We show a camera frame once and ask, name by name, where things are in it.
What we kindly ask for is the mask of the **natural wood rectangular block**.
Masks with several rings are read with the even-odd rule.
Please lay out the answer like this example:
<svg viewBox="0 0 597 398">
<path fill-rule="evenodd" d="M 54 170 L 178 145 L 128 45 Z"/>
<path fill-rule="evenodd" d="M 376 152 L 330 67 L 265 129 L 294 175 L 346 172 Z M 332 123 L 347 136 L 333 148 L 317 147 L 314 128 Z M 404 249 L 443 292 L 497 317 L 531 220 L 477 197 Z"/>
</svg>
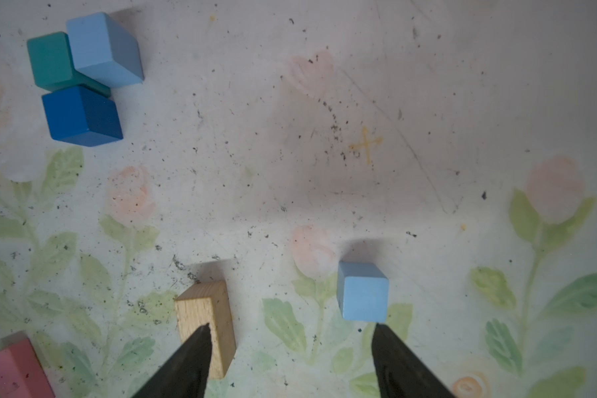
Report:
<svg viewBox="0 0 597 398">
<path fill-rule="evenodd" d="M 209 325 L 212 340 L 209 378 L 225 378 L 236 351 L 227 282 L 218 280 L 195 284 L 175 298 L 174 305 L 183 343 L 200 326 Z"/>
</svg>

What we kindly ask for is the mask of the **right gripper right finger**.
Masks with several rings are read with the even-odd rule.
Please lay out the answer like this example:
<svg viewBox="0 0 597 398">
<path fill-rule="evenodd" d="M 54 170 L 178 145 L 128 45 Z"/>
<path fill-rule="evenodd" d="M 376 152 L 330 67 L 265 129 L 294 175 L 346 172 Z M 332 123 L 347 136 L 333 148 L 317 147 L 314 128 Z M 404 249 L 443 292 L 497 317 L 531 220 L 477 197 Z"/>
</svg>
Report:
<svg viewBox="0 0 597 398">
<path fill-rule="evenodd" d="M 371 340 L 371 353 L 380 397 L 454 398 L 441 380 L 388 325 L 376 325 Z"/>
</svg>

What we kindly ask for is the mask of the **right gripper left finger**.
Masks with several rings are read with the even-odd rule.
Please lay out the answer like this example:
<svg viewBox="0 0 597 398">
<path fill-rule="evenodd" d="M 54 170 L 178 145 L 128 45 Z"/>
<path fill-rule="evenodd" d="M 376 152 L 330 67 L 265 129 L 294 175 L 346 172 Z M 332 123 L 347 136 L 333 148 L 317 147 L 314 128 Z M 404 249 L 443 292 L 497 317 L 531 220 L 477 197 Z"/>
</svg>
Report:
<svg viewBox="0 0 597 398">
<path fill-rule="evenodd" d="M 207 323 L 197 328 L 133 398 L 204 398 L 211 361 L 212 332 Z"/>
</svg>

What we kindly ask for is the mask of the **light blue wood cube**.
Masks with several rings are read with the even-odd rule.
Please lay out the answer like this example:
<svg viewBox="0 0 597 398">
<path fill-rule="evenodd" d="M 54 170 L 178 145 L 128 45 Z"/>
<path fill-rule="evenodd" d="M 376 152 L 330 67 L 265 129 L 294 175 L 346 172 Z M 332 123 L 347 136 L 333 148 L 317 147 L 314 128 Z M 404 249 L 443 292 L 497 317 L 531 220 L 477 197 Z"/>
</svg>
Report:
<svg viewBox="0 0 597 398">
<path fill-rule="evenodd" d="M 343 319 L 385 323 L 388 297 L 389 280 L 376 265 L 339 263 L 337 300 Z"/>
<path fill-rule="evenodd" d="M 66 22 L 74 67 L 81 74 L 120 88 L 144 81 L 139 44 L 106 13 L 93 13 Z"/>
</svg>

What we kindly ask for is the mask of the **dark blue wood cube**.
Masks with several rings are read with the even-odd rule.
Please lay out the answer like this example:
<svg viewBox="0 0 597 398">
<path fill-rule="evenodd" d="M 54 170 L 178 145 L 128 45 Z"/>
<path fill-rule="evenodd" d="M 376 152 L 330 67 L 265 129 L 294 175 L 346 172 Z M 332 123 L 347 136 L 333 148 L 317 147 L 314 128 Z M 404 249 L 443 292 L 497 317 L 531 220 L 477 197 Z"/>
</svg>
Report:
<svg viewBox="0 0 597 398">
<path fill-rule="evenodd" d="M 81 86 L 41 97 L 51 138 L 84 147 L 123 139 L 116 104 Z"/>
</svg>

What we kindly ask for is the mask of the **teal wood cube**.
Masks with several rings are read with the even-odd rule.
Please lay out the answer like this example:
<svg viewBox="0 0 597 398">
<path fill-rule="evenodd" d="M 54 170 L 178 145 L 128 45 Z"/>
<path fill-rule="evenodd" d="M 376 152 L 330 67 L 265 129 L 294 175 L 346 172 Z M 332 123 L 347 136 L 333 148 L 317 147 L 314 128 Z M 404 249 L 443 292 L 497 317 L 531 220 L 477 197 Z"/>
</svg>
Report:
<svg viewBox="0 0 597 398">
<path fill-rule="evenodd" d="M 36 86 L 51 92 L 81 86 L 106 98 L 111 97 L 108 86 L 76 70 L 66 33 L 31 38 L 27 40 L 27 48 Z"/>
</svg>

